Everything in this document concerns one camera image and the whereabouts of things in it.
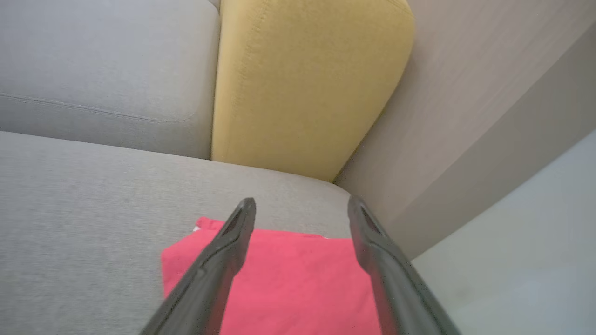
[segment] wall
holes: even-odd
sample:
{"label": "wall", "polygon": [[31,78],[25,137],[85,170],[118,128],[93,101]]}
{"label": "wall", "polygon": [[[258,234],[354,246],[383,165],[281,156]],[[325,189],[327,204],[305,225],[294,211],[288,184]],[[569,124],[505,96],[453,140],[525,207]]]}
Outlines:
{"label": "wall", "polygon": [[[412,0],[410,5],[417,17],[410,63],[384,114],[336,184],[361,196],[413,258],[596,126],[591,113],[596,104],[589,106],[596,100],[586,89],[579,97],[585,99],[578,104],[582,108],[574,110],[576,117],[585,118],[583,123],[565,118],[565,108],[559,105],[544,104],[545,97],[573,100],[569,85],[579,80],[575,77],[566,76],[561,82],[548,76],[540,89],[512,110],[586,34],[596,21],[596,2]],[[596,45],[593,35],[584,43]],[[592,61],[584,57],[586,64],[575,64],[578,57],[567,57],[557,71],[575,66],[574,76],[583,76],[581,80],[588,83],[596,80],[595,72],[583,73],[586,66],[591,71]],[[567,95],[559,93],[565,88]],[[540,113],[544,108],[550,110]],[[496,128],[504,116],[509,123]],[[530,117],[536,116],[543,119],[532,125]],[[521,119],[526,128],[516,129],[512,120]],[[557,123],[558,130],[541,130],[542,124]],[[473,148],[489,130],[491,138]],[[498,148],[512,132],[518,135],[514,147]],[[544,133],[551,136],[547,145],[538,141]],[[491,165],[477,167],[493,157],[490,150],[501,156]],[[460,160],[465,153],[468,157]]]}
{"label": "wall", "polygon": [[596,333],[596,131],[413,264],[463,334]]}

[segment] fabric upholstery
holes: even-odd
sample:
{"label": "fabric upholstery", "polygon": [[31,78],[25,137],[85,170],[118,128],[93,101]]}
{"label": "fabric upholstery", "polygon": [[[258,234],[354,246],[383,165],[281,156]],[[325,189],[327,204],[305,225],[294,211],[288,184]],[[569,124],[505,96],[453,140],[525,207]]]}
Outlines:
{"label": "fabric upholstery", "polygon": [[212,159],[330,181],[406,65],[404,0],[224,0]]}
{"label": "fabric upholstery", "polygon": [[209,158],[207,0],[0,2],[0,130]]}
{"label": "fabric upholstery", "polygon": [[238,165],[0,132],[0,334],[135,334],[160,254],[253,196],[256,227],[349,237],[341,188]]}

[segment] red towel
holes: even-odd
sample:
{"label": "red towel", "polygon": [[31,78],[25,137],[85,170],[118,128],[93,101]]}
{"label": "red towel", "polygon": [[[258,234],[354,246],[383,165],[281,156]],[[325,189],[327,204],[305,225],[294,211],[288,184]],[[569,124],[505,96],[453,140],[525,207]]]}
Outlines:
{"label": "red towel", "polygon": [[[167,296],[224,223],[200,218],[162,254]],[[222,335],[380,334],[370,278],[350,239],[255,229],[234,278]]]}

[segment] beige wall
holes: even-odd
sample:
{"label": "beige wall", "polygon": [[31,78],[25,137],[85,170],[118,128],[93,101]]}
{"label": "beige wall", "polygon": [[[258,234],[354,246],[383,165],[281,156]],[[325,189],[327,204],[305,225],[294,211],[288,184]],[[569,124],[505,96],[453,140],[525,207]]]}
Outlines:
{"label": "beige wall", "polygon": [[[459,199],[452,199],[449,188],[432,189],[433,183],[445,184],[440,177],[448,168],[497,125],[588,30],[596,21],[596,1],[412,0],[410,6],[417,17],[417,37],[406,72],[385,112],[336,184],[360,195],[413,258],[471,219],[455,215],[442,225],[436,222],[437,217],[421,216],[453,200],[459,200],[458,205],[443,206],[441,215],[467,210],[465,190],[459,190]],[[558,81],[556,76],[549,80]],[[539,109],[542,94],[557,94],[556,87],[543,86],[544,92],[518,109]],[[561,113],[564,111],[555,110],[552,116],[556,119]],[[510,130],[511,126],[492,134],[493,144]],[[567,136],[563,142],[568,148],[577,140]],[[566,148],[545,154],[533,172]],[[507,160],[508,156],[505,153],[503,157]],[[470,169],[470,162],[478,159],[468,159],[467,166],[455,172]],[[505,166],[505,170],[515,168]],[[523,180],[502,191],[511,191]],[[485,183],[485,190],[498,182],[493,179]],[[492,194],[484,203],[475,204],[468,216],[477,215],[505,194]]]}
{"label": "beige wall", "polygon": [[596,131],[412,261],[463,335],[596,334]]}

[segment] gray back cushion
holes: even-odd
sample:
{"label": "gray back cushion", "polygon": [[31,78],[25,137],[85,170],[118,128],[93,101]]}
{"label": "gray back cushion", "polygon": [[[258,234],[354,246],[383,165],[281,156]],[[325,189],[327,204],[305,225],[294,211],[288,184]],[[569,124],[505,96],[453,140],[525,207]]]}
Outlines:
{"label": "gray back cushion", "polygon": [[0,130],[209,158],[207,0],[0,2]]}

